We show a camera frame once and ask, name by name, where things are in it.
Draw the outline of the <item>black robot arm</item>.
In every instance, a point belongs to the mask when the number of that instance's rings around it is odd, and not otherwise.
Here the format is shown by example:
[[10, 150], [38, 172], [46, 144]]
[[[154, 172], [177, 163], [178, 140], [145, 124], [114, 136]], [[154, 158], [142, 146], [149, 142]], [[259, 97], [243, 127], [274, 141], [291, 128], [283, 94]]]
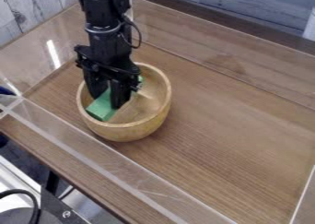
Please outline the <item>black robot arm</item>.
[[89, 45], [78, 44], [77, 65], [83, 70], [87, 89], [94, 99], [107, 90], [114, 109], [119, 109], [139, 90], [141, 69], [131, 59], [133, 29], [127, 16], [131, 0], [79, 0], [86, 14]]

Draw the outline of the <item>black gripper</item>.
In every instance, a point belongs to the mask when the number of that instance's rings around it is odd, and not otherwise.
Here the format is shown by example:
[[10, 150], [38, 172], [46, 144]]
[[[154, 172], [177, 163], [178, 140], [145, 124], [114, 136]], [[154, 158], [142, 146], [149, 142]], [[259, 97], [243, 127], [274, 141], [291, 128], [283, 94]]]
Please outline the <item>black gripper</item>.
[[77, 64], [83, 69], [87, 89], [98, 99], [111, 81], [111, 106], [119, 109], [131, 99], [141, 69], [131, 59], [131, 35], [121, 31], [110, 35], [89, 34], [90, 45], [77, 45]]

